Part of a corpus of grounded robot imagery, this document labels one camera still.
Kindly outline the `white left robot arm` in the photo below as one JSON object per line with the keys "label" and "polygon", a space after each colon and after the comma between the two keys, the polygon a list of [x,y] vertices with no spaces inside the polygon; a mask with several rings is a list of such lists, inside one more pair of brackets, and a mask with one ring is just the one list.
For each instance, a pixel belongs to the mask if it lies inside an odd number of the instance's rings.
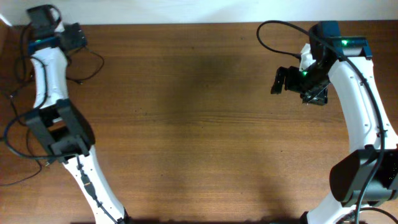
{"label": "white left robot arm", "polygon": [[68,95],[69,53],[87,46],[85,34],[78,23],[64,24],[53,5],[32,7],[27,14],[33,28],[27,51],[36,84],[27,126],[43,147],[44,158],[61,163],[76,180],[96,223],[130,223],[100,168],[94,132]]}

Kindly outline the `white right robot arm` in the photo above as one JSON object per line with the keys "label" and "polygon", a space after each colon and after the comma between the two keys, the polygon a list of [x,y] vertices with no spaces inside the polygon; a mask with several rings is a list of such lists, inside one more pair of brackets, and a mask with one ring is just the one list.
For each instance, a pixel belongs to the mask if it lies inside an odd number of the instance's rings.
{"label": "white right robot arm", "polygon": [[271,93],[290,90],[304,103],[323,106],[333,85],[349,134],[349,155],[332,167],[330,193],[300,223],[358,223],[363,211],[379,211],[397,198],[397,134],[374,80],[365,37],[344,37],[335,21],[312,26],[297,54],[298,67],[277,69]]}

